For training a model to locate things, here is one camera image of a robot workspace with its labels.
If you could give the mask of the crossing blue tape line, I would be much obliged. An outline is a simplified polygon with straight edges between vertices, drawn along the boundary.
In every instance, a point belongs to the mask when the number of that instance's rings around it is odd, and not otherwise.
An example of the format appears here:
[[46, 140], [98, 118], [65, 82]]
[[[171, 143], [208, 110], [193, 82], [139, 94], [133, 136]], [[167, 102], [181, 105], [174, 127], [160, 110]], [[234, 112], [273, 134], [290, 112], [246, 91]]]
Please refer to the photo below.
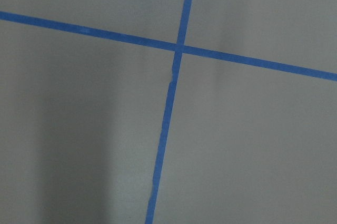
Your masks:
[[177, 34], [176, 46], [174, 50], [174, 57], [171, 70], [172, 76], [167, 90], [165, 109], [161, 126], [161, 134], [157, 146], [156, 160], [152, 177], [152, 190], [147, 204], [145, 224], [153, 223], [155, 215], [157, 195], [160, 186], [165, 149], [170, 129], [171, 116], [176, 94], [176, 87], [180, 74], [180, 66], [186, 39], [187, 27], [190, 18], [191, 5], [192, 0], [184, 0], [180, 18], [179, 32]]

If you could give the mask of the long blue tape line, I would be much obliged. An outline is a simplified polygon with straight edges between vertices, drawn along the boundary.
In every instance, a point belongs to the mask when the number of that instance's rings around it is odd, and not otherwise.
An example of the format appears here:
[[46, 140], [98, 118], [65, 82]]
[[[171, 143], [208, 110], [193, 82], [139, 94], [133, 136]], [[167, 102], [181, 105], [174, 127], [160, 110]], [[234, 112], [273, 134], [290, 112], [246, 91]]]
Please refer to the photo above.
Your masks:
[[[105, 31], [96, 28], [69, 24], [64, 22], [52, 21], [43, 18], [31, 17], [21, 14], [9, 13], [1, 11], [1, 20], [37, 26], [42, 28], [49, 28], [53, 30], [103, 38], [106, 40], [118, 41], [123, 43], [130, 43], [151, 48], [158, 48], [166, 51], [174, 51], [177, 48], [175, 43], [144, 38], [140, 36], [122, 34], [117, 32]], [[234, 62], [250, 66], [262, 67], [265, 69], [288, 72], [298, 75], [305, 75], [330, 81], [336, 81], [336, 73], [310, 69], [295, 65], [289, 65], [279, 62], [256, 59], [247, 56], [240, 56], [219, 51], [208, 50], [204, 48], [186, 46], [182, 48], [182, 52], [200, 57], [207, 57], [222, 61]]]

